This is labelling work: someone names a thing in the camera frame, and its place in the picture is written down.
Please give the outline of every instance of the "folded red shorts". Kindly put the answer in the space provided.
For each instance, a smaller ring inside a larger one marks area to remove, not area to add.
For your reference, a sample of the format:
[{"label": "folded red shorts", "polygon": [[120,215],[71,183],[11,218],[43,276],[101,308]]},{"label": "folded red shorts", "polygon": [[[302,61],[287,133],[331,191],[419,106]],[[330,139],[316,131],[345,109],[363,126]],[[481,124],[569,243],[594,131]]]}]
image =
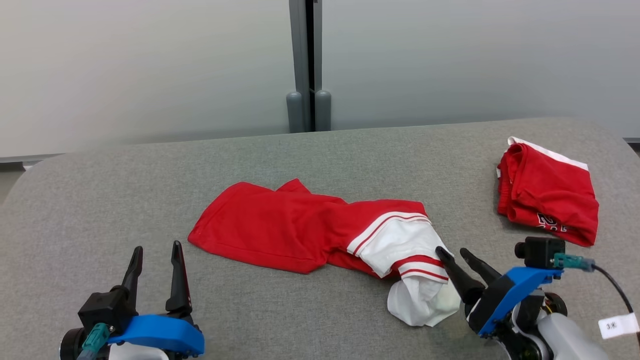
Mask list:
[{"label": "folded red shorts", "polygon": [[596,241],[598,201],[585,163],[511,137],[499,172],[498,213],[589,247]]},{"label": "folded red shorts", "polygon": [[275,191],[237,183],[207,207],[188,240],[212,254],[303,274],[329,263],[399,275],[387,306],[410,325],[433,326],[460,303],[435,253],[444,244],[420,202],[348,204],[313,194],[298,179]]}]

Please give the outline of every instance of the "red stripe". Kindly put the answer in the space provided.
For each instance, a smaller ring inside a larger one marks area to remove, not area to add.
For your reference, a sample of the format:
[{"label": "red stripe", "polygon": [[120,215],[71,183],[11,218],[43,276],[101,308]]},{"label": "red stripe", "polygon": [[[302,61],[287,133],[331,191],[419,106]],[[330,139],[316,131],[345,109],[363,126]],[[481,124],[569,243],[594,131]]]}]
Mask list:
[{"label": "red stripe", "polygon": [[446,276],[434,274],[433,272],[428,272],[427,270],[423,270],[423,269],[409,269],[409,270],[401,273],[400,276],[402,277],[402,275],[404,275],[404,274],[406,274],[408,272],[421,272],[423,274],[427,274],[427,275],[430,275],[430,276],[433,276],[433,277],[437,277],[437,278],[442,279],[442,280],[447,280],[447,281],[449,280],[449,278],[446,277]]},{"label": "red stripe", "polygon": [[392,268],[400,268],[400,266],[406,264],[406,263],[427,263],[427,264],[431,264],[431,265],[435,265],[435,266],[439,266],[441,268],[444,268],[444,264],[442,264],[442,261],[435,259],[435,258],[431,258],[427,255],[414,255],[414,256],[410,256],[406,259],[402,259],[402,260],[398,260],[394,263],[394,265],[392,266]]},{"label": "red stripe", "polygon": [[401,219],[405,219],[405,220],[411,220],[411,219],[413,219],[413,218],[424,218],[424,217],[425,217],[424,215],[414,215],[414,216],[412,216],[412,217],[403,218],[403,217],[401,217],[400,215],[393,215],[393,216],[391,216],[391,217],[388,217],[388,218],[384,219],[384,221],[382,221],[382,222],[380,223],[380,225],[378,225],[378,226],[375,228],[375,230],[374,230],[374,231],[372,231],[372,232],[371,232],[371,234],[369,234],[369,236],[367,236],[367,238],[366,238],[366,239],[362,240],[362,242],[358,245],[358,247],[353,251],[353,254],[354,254],[354,255],[358,254],[358,249],[360,249],[360,247],[362,246],[362,244],[364,244],[365,242],[367,242],[367,240],[369,240],[369,239],[371,238],[371,236],[373,236],[373,234],[375,234],[375,233],[376,233],[376,231],[378,231],[378,229],[379,229],[382,225],[384,225],[387,221],[389,221],[389,220],[391,220],[391,219],[393,219],[393,218],[401,218]]}]

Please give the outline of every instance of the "gray wall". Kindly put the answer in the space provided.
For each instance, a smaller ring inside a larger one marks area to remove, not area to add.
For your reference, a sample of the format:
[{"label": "gray wall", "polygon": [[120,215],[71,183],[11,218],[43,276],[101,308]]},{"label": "gray wall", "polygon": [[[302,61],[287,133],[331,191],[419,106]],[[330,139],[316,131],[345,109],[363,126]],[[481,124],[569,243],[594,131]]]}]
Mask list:
[{"label": "gray wall", "polygon": [[640,137],[640,2],[322,1],[332,128],[573,116]]},{"label": "gray wall", "polygon": [[286,133],[287,0],[4,0],[0,158]]}]

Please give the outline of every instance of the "white stripe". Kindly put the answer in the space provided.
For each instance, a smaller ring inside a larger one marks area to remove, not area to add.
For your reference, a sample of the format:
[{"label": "white stripe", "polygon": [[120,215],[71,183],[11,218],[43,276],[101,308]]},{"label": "white stripe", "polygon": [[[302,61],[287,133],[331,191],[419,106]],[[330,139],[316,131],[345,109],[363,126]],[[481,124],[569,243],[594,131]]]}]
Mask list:
[{"label": "white stripe", "polygon": [[[411,269],[424,270],[424,271],[432,272],[434,274],[449,278],[449,276],[447,275],[447,272],[444,270],[444,268],[441,268],[440,266],[437,266],[437,265],[434,265],[434,264],[423,263],[423,262],[420,262],[420,261],[412,261],[410,263],[402,264],[398,268],[398,272],[400,274],[402,274],[402,273],[407,272],[407,271],[409,271]],[[427,277],[428,279],[431,279],[431,280],[434,280],[434,281],[437,281],[437,282],[441,282],[443,284],[447,283],[447,281],[444,280],[444,279],[441,279],[439,277],[430,276],[429,274],[425,274],[424,272],[411,272],[411,271],[409,271],[406,274],[402,275],[402,278],[404,279],[407,276],[422,276],[422,277]]]},{"label": "white stripe", "polygon": [[[403,213],[403,212],[400,212],[400,211],[391,211],[389,213],[384,213],[384,214],[380,215],[376,220],[373,220],[373,222],[371,224],[369,224],[369,226],[367,226],[367,228],[362,232],[362,234],[356,236],[355,239],[351,240],[351,242],[349,243],[349,246],[347,246],[347,251],[350,254],[353,254],[353,252],[358,248],[360,243],[362,243],[367,238],[369,238],[367,240],[367,243],[371,242],[371,240],[373,240],[373,238],[375,238],[376,235],[378,233],[380,233],[380,231],[382,231],[382,229],[384,229],[385,226],[388,225],[388,224],[385,224],[383,226],[380,226],[380,224],[382,224],[384,221],[386,221],[387,219],[390,219],[390,218],[393,218],[393,221],[395,221],[395,220],[402,221],[402,222],[427,221],[427,222],[431,223],[431,221],[429,221],[429,218],[425,214]],[[364,249],[365,246],[366,246],[366,244],[362,245],[358,252],[360,252],[362,249]]]},{"label": "white stripe", "polygon": [[387,275],[396,261],[414,255],[425,255],[437,259],[436,248],[442,246],[442,240],[428,219],[416,217],[416,220],[404,220],[399,217],[387,217],[388,221],[379,231],[371,234],[367,240],[358,239],[352,247],[357,248],[355,256],[362,259],[380,277]]},{"label": "white stripe", "polygon": [[557,152],[553,152],[551,150],[547,150],[542,146],[536,145],[534,143],[530,143],[530,142],[525,141],[523,139],[519,139],[519,138],[516,138],[514,136],[510,136],[507,139],[507,143],[509,144],[509,146],[513,145],[514,143],[527,144],[527,145],[531,146],[532,148],[536,149],[538,152],[541,152],[542,154],[547,155],[549,158],[552,158],[553,160],[557,160],[557,161],[560,161],[561,163],[566,163],[566,164],[573,165],[575,167],[579,167],[581,169],[589,171],[589,167],[585,163],[581,163],[579,161],[571,160],[570,158],[567,158],[564,155],[558,154]]}]

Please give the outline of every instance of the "gray table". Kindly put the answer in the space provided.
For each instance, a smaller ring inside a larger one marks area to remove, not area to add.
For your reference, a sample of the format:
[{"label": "gray table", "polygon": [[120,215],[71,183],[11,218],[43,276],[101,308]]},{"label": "gray table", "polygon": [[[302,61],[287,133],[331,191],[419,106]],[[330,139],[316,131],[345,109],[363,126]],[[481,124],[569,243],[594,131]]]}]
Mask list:
[{"label": "gray table", "polygon": [[[347,201],[419,200],[450,249],[468,247],[504,272],[534,229],[495,211],[495,166],[508,136],[589,164],[600,201],[595,258],[640,307],[640,160],[619,138],[570,119],[365,129],[118,147],[58,156],[24,174],[0,213],[0,348],[6,359],[54,359],[91,292],[122,280],[145,248],[138,310],[169,296],[173,240],[184,245],[204,359],[472,359],[502,357],[460,314],[412,328],[386,310],[390,282],[325,266],[310,275],[237,263],[186,242],[222,190],[276,188],[298,177]],[[568,271],[551,289],[593,339],[597,320],[625,312],[599,274]],[[603,341],[611,359],[637,359],[634,337]]]}]

